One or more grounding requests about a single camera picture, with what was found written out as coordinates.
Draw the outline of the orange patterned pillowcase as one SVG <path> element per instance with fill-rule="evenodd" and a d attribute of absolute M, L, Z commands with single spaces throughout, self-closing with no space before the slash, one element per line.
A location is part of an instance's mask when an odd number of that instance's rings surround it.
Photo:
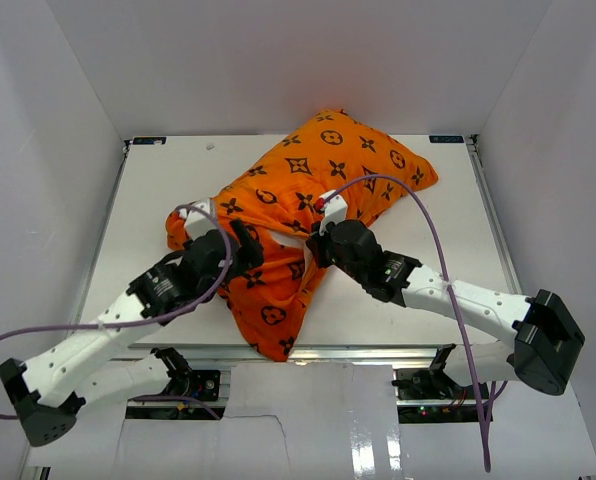
<path fill-rule="evenodd" d="M 218 222 L 241 220 L 263 248 L 263 264 L 222 285 L 218 294 L 245 341 L 260 355 L 288 359 L 309 304 L 326 272 L 302 252 L 282 247 L 270 231 L 306 241 L 320 216 L 318 197 L 341 190 L 347 216 L 371 225 L 408 190 L 438 175 L 425 158 L 342 110 L 322 110 L 287 135 L 212 197 Z"/>

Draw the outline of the white pillow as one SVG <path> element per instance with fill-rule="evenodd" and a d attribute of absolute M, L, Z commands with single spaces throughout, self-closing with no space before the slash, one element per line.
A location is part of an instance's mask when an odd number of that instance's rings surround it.
<path fill-rule="evenodd" d="M 302 252 L 305 267 L 308 268 L 312 261 L 312 253 L 306 245 L 306 241 L 296 236 L 290 236 L 278 231 L 271 230 L 272 239 L 282 247 L 298 249 Z"/>

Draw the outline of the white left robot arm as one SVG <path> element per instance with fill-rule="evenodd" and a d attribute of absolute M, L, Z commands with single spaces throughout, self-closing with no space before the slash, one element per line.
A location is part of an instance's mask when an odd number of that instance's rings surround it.
<path fill-rule="evenodd" d="M 27 360 L 8 359 L 0 380 L 33 447 L 49 445 L 85 413 L 127 401 L 199 404 L 206 381 L 174 348 L 144 359 L 117 357 L 138 340 L 211 300 L 216 288 L 263 263 L 262 246 L 244 224 L 212 229 L 132 280 L 97 319 Z"/>

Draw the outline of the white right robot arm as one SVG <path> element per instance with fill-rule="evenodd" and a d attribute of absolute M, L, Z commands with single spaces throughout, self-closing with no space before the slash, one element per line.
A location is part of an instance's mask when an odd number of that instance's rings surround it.
<path fill-rule="evenodd" d="M 437 396 L 450 399 L 462 391 L 471 382 L 470 366 L 485 382 L 520 381 L 551 396 L 565 392 L 585 336 L 559 295 L 447 283 L 419 260 L 383 249 L 359 220 L 316 222 L 307 246 L 318 266 L 337 267 L 378 301 L 459 320 L 494 337 L 489 344 L 438 352 L 429 374 Z"/>

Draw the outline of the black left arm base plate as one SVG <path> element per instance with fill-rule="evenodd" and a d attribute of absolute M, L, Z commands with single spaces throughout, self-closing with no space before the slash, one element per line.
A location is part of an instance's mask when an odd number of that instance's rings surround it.
<path fill-rule="evenodd" d="M 198 403 L 217 401 L 221 385 L 219 370 L 191 370 L 169 381 L 158 394 L 142 395 L 140 401 L 179 401 Z"/>

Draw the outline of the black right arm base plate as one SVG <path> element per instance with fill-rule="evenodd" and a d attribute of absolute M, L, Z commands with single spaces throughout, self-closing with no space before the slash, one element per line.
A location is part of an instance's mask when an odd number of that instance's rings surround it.
<path fill-rule="evenodd" d="M 450 407 L 456 407 L 461 401 L 474 400 L 470 376 L 462 385 L 445 372 L 450 355 L 456 351 L 456 344 L 444 345 L 437 350 L 429 366 L 397 369 L 391 382 L 397 397 L 400 400 L 448 401 Z"/>

